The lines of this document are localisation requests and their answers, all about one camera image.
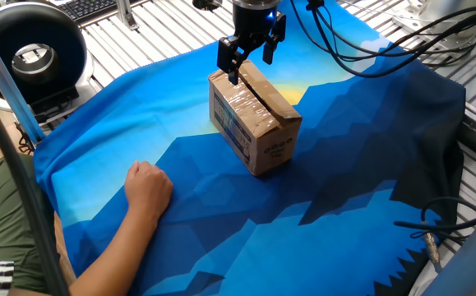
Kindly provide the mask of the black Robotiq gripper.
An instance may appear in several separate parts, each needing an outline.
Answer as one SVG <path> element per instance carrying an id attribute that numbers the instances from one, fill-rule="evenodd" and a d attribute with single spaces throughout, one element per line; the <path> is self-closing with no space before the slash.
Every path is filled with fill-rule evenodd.
<path id="1" fill-rule="evenodd" d="M 234 3 L 233 37 L 218 42 L 217 66 L 228 75 L 229 82 L 238 84 L 239 68 L 248 57 L 248 51 L 265 43 L 263 61 L 273 63 L 278 43 L 286 34 L 286 15 L 278 12 L 278 3 Z"/>

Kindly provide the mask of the person's bare hand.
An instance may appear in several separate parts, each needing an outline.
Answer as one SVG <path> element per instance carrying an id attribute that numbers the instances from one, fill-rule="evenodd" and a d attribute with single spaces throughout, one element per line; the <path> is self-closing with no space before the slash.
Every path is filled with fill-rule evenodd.
<path id="1" fill-rule="evenodd" d="M 124 191 L 130 214 L 156 222 L 169 206 L 173 183 L 158 166 L 135 161 L 128 170 Z"/>

